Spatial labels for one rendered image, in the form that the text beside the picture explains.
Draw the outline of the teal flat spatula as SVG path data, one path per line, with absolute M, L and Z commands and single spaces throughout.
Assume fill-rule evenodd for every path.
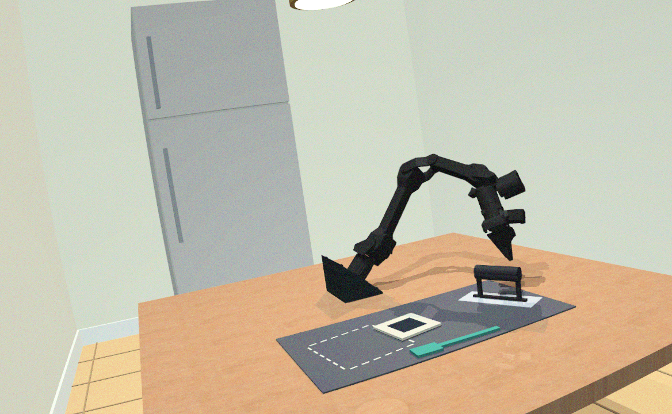
M 459 338 L 456 338 L 454 340 L 449 340 L 445 341 L 443 343 L 430 343 L 424 346 L 412 348 L 409 351 L 415 355 L 418 359 L 422 357 L 426 357 L 428 355 L 435 354 L 437 352 L 443 351 L 445 347 L 453 346 L 456 345 L 460 342 L 464 342 L 467 340 L 472 340 L 474 338 L 478 338 L 478 336 L 483 336 L 483 335 L 489 335 L 490 333 L 493 332 L 498 332 L 500 331 L 499 327 L 491 327 L 491 328 L 486 328 L 485 330 L 482 330 L 481 332 L 475 332 L 472 333 L 472 335 L 465 335 L 465 336 L 460 336 Z

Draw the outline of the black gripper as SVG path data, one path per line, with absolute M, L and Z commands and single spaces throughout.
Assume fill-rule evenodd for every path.
M 498 247 L 503 256 L 509 261 L 512 261 L 513 252 L 511 241 L 517 234 L 512 227 L 505 227 L 509 222 L 507 222 L 504 216 L 499 214 L 500 207 L 504 210 L 499 201 L 483 205 L 481 213 L 485 220 L 482 222 L 482 229 L 485 233 L 487 233 L 487 230 L 490 232 L 492 231 L 487 234 L 487 236 L 494 243 L 494 246 Z

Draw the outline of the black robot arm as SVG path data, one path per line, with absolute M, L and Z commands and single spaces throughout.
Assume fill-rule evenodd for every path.
M 419 167 L 431 168 L 422 172 Z M 494 172 L 491 172 L 482 163 L 454 162 L 454 160 L 436 154 L 408 160 L 399 167 L 398 187 L 384 213 L 380 227 L 372 231 L 367 239 L 355 244 L 353 251 L 357 254 L 348 270 L 366 280 L 374 265 L 381 265 L 384 260 L 393 255 L 394 247 L 397 244 L 393 239 L 393 234 L 411 194 L 417 191 L 423 182 L 430 180 L 438 172 L 465 180 L 475 187 L 475 189 L 471 188 L 468 196 L 476 197 L 480 208 L 492 202 L 500 202 L 497 191 L 500 197 L 504 196 L 504 199 L 525 192 L 524 184 L 518 176 L 517 170 L 498 178 Z M 504 216 L 509 224 L 525 223 L 525 211 L 523 209 L 502 210 L 500 207 L 499 214 Z

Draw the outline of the cream square tile with dark square mark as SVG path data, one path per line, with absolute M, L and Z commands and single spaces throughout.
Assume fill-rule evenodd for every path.
M 407 313 L 393 320 L 375 325 L 373 328 L 378 332 L 403 341 L 440 326 L 441 323 L 438 321 L 414 313 Z

